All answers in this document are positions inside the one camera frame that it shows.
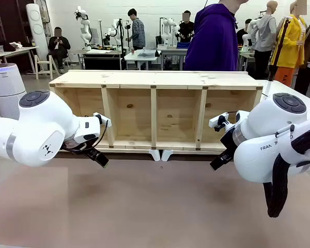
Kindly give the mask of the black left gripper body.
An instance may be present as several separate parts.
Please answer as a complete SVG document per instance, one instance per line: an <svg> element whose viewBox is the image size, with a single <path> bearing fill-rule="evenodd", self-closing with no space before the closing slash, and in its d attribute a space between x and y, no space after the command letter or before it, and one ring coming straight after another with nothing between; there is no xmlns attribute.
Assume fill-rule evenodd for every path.
<svg viewBox="0 0 310 248"><path fill-rule="evenodd" d="M80 144L77 144L75 140L66 141L62 144L61 150L69 151L74 154L84 154L84 155L97 155L97 151L94 147L95 143L99 140L95 135L87 135L87 137L91 136L91 139L86 140Z"/></svg>

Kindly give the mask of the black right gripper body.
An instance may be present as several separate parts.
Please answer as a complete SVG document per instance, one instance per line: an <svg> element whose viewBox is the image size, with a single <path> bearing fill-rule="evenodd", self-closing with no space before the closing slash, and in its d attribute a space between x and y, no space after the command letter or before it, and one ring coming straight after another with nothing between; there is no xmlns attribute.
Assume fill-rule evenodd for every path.
<svg viewBox="0 0 310 248"><path fill-rule="evenodd" d="M227 130L224 134L224 136L220 139L221 143L225 146L225 150L221 153L222 156L233 156L237 145L234 142L233 139L233 132L235 130L235 127L231 127L229 130Z"/></svg>

